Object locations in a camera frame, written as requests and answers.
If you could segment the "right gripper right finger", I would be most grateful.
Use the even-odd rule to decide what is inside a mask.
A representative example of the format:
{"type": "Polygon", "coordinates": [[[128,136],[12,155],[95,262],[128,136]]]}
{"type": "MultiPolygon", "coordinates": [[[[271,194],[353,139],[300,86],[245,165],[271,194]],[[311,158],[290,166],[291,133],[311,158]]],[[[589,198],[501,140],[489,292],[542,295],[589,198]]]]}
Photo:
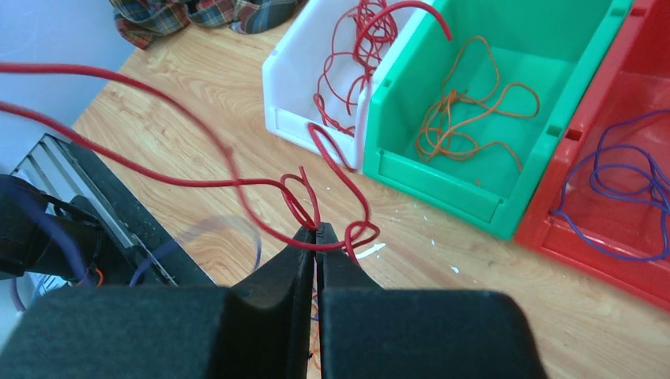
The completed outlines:
{"type": "Polygon", "coordinates": [[[316,259],[324,378],[546,377],[509,295],[385,289],[343,250],[316,259]]]}

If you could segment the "white plastic bin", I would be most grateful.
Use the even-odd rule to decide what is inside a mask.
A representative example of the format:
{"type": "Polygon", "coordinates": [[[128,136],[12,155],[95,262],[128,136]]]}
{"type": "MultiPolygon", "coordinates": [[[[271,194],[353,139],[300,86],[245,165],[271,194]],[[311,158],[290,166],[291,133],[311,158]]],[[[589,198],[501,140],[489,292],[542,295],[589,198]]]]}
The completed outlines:
{"type": "Polygon", "coordinates": [[[262,65],[266,129],[286,141],[317,152],[307,132],[320,125],[337,142],[351,166],[361,169],[371,96],[382,83],[420,22],[417,8],[393,11],[397,27],[381,46],[376,68],[365,83],[364,68],[351,53],[356,41],[352,18],[356,1],[309,1],[262,65]]]}

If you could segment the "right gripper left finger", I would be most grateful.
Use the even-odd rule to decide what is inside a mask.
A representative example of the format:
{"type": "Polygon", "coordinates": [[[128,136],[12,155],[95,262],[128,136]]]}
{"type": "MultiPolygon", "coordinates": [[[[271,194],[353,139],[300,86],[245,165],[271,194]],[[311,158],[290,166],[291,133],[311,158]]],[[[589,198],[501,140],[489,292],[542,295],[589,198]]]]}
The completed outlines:
{"type": "Polygon", "coordinates": [[[68,287],[1,351],[4,378],[304,378],[313,253],[288,246],[233,287],[68,287]]]}

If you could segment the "green plastic bin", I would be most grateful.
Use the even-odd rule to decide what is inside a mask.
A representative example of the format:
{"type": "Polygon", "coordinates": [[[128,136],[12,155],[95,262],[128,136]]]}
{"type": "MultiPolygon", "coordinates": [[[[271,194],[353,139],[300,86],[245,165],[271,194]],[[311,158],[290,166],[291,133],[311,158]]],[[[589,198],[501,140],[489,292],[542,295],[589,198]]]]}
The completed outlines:
{"type": "Polygon", "coordinates": [[[370,105],[363,173],[514,234],[629,1],[437,1],[370,105]]]}

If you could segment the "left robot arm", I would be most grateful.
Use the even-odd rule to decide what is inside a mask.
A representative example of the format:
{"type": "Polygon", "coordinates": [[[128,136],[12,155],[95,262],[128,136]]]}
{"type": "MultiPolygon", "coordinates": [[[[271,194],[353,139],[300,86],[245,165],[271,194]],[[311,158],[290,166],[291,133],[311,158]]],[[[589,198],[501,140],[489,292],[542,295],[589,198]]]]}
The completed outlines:
{"type": "Polygon", "coordinates": [[[36,272],[91,282],[106,232],[96,217],[22,178],[1,176],[1,278],[36,272]]]}

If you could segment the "aluminium frame rail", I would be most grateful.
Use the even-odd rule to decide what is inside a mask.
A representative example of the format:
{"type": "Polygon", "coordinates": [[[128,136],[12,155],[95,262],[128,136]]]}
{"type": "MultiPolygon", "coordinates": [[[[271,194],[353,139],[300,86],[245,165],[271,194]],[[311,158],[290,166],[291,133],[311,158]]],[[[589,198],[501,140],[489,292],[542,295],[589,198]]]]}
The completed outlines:
{"type": "Polygon", "coordinates": [[[115,273],[122,275],[121,283],[129,283],[139,264],[148,257],[151,265],[145,271],[145,283],[153,280],[171,286],[177,284],[139,237],[130,232],[128,226],[118,218],[109,201],[70,152],[66,142],[48,134],[43,135],[9,174],[96,217],[116,254],[115,257],[104,257],[99,253],[92,262],[103,272],[106,283],[112,283],[115,273]]]}

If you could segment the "plaid shirt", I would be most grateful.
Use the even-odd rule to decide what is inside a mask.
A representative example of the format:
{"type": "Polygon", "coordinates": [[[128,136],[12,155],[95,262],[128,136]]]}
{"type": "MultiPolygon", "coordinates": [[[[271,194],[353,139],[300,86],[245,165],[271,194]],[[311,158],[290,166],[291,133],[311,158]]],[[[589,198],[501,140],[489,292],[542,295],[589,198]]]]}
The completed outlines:
{"type": "Polygon", "coordinates": [[[301,0],[112,1],[115,26],[126,41],[145,50],[157,40],[190,25],[227,26],[240,34],[258,34],[288,21],[301,0]]]}

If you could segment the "red plastic bin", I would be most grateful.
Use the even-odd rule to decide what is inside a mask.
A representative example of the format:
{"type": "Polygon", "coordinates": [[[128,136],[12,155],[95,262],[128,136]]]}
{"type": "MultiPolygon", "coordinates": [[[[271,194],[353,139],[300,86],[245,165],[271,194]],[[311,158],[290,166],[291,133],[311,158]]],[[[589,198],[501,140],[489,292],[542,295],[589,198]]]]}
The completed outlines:
{"type": "Polygon", "coordinates": [[[516,243],[669,307],[669,4],[636,1],[516,243]]]}

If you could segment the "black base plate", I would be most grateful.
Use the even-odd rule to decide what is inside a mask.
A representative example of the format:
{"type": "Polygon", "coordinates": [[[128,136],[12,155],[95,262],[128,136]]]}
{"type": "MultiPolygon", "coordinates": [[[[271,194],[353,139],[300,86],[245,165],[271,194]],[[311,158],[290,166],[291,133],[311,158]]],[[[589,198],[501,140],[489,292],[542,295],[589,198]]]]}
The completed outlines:
{"type": "Polygon", "coordinates": [[[149,259],[149,267],[137,282],[139,285],[151,282],[174,286],[215,285],[94,152],[55,137],[45,138],[44,142],[55,149],[57,160],[66,161],[66,169],[83,180],[84,188],[92,191],[103,210],[130,236],[137,259],[149,259]]]}

